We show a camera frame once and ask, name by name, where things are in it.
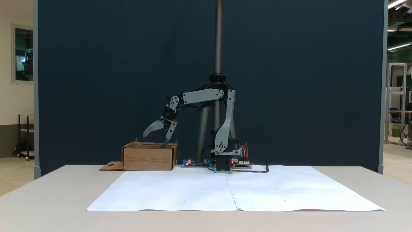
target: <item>floor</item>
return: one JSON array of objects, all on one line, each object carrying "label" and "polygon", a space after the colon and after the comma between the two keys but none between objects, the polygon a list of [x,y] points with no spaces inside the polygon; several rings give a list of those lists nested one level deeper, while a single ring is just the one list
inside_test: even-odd
[{"label": "floor", "polygon": [[[389,137],[397,142],[398,137]],[[412,150],[403,146],[384,145],[384,175],[412,185]],[[11,192],[34,179],[34,160],[9,157],[0,159],[0,196]]]},{"label": "floor", "polygon": [[34,179],[34,160],[9,157],[0,159],[0,196]]},{"label": "floor", "polygon": [[[398,142],[398,137],[390,136],[390,142]],[[384,144],[384,175],[412,185],[412,150],[404,146]]]}]

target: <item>white table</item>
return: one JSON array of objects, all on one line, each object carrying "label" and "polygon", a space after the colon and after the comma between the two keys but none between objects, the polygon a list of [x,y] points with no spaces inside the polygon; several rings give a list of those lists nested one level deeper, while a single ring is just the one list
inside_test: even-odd
[{"label": "white table", "polygon": [[315,169],[386,212],[86,211],[123,173],[101,167],[64,166],[0,197],[0,231],[412,231],[412,186],[361,167]]}]

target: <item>dark blue partition wall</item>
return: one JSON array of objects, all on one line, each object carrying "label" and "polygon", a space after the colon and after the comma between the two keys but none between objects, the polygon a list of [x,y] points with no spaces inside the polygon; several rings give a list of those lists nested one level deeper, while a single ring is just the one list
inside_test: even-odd
[{"label": "dark blue partition wall", "polygon": [[[213,73],[213,0],[39,1],[42,175],[119,160]],[[384,1],[224,1],[222,72],[254,163],[377,170]],[[194,158],[199,113],[172,140]],[[162,142],[164,133],[144,141]]]}]

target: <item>window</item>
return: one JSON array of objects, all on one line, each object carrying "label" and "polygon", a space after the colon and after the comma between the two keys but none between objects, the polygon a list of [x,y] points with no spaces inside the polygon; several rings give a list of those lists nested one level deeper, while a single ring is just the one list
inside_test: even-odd
[{"label": "window", "polygon": [[12,82],[33,83],[33,28],[12,26]]}]

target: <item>white paper sheet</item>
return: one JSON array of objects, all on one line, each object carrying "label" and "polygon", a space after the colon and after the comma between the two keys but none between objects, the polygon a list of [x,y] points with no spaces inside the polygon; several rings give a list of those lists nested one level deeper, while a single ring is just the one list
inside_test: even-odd
[{"label": "white paper sheet", "polygon": [[269,166],[268,173],[233,172],[226,177],[238,210],[384,210],[312,167]]},{"label": "white paper sheet", "polygon": [[126,171],[88,211],[235,211],[226,176],[204,168]]},{"label": "white paper sheet", "polygon": [[87,210],[384,210],[312,167],[269,168],[268,173],[231,174],[180,167],[170,172],[127,171]]}]

